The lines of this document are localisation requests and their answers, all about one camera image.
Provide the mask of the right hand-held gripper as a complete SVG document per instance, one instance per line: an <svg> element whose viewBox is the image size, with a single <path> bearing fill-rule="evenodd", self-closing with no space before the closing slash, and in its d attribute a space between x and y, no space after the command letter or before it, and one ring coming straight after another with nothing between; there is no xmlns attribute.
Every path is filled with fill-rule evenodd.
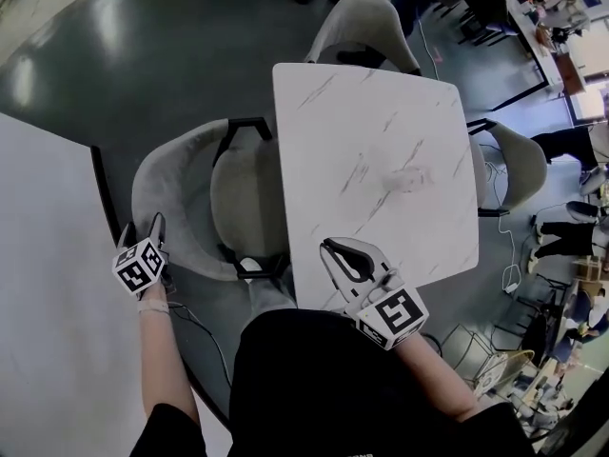
<svg viewBox="0 0 609 457"><path fill-rule="evenodd" d="M334 287L348 303L344 314L355 328L384 350L395 348L417 333L428 310L416 288L408 285L376 246L350 237L329 237L320 244L320 257ZM374 279L358 294L358 279Z"/></svg>

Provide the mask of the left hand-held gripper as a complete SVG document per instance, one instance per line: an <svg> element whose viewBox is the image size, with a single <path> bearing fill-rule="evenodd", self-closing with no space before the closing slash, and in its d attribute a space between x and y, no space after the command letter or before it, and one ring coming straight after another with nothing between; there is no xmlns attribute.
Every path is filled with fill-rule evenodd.
<svg viewBox="0 0 609 457"><path fill-rule="evenodd" d="M166 219L161 212L152 219L149 238L137 244L133 222L123 228L117 248L126 250L113 258L112 274L129 295L139 295L160 280L167 263L165 243Z"/></svg>

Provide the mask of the person's right forearm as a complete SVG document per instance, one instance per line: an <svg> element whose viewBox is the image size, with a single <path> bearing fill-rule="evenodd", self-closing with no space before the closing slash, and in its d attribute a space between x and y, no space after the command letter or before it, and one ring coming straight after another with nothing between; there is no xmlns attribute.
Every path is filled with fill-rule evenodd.
<svg viewBox="0 0 609 457"><path fill-rule="evenodd" d="M406 338L393 351L437 410L458 422L481 412L473 391L419 333Z"/></svg>

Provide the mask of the person's left forearm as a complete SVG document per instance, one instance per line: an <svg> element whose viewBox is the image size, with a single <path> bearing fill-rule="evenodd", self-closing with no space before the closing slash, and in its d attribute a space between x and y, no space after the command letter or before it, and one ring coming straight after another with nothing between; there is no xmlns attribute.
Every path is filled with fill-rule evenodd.
<svg viewBox="0 0 609 457"><path fill-rule="evenodd" d="M166 289L157 282L144 291L140 300L167 302ZM187 378L170 314L138 312L141 335L142 398L147 416L159 404L181 410L200 425L198 408Z"/></svg>

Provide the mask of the white marble square table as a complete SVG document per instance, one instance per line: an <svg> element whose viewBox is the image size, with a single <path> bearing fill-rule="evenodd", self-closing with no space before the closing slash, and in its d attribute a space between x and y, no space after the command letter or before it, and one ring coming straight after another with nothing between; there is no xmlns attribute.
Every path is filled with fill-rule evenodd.
<svg viewBox="0 0 609 457"><path fill-rule="evenodd" d="M333 309L341 295L320 244L377 246L421 287L479 261L477 193L457 88L388 70L277 64L272 71L285 214L296 297ZM429 168L434 185L387 192L382 177Z"/></svg>

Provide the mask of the person's left leg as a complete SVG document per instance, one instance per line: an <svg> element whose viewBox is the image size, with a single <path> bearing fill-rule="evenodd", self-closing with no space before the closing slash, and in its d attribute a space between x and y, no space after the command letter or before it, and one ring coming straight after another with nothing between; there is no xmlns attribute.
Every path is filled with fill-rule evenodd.
<svg viewBox="0 0 609 457"><path fill-rule="evenodd" d="M296 308L297 304L282 280L260 278L248 281L252 316L266 312Z"/></svg>

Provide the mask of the clear plastic bottle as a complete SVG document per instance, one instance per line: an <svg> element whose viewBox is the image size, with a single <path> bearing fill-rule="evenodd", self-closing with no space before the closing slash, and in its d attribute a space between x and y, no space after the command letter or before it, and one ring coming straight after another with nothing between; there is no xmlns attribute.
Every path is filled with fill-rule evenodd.
<svg viewBox="0 0 609 457"><path fill-rule="evenodd" d="M414 193L430 188L434 180L429 168L407 166L385 174L381 184L387 192Z"/></svg>

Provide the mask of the person's black shirt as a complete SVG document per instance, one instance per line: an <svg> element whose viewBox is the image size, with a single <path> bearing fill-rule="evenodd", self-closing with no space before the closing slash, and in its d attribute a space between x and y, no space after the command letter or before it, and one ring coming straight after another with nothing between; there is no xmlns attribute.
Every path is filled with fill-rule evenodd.
<svg viewBox="0 0 609 457"><path fill-rule="evenodd" d="M235 357L227 457L536 457L510 405L453 420L393 349L330 312L257 316Z"/></svg>

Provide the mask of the white desk with black legs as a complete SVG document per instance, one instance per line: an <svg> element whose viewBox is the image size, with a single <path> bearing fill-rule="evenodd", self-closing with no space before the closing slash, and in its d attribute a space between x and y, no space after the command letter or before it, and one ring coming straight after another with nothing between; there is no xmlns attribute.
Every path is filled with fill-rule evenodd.
<svg viewBox="0 0 609 457"><path fill-rule="evenodd" d="M518 30L520 42L531 55L541 81L495 106L492 111L504 109L543 89L549 94L557 92L565 96L585 91L585 79L568 47L555 46L549 31L541 23L533 22L530 13L524 11L524 4L519 0L506 0L506 6L508 15Z"/></svg>

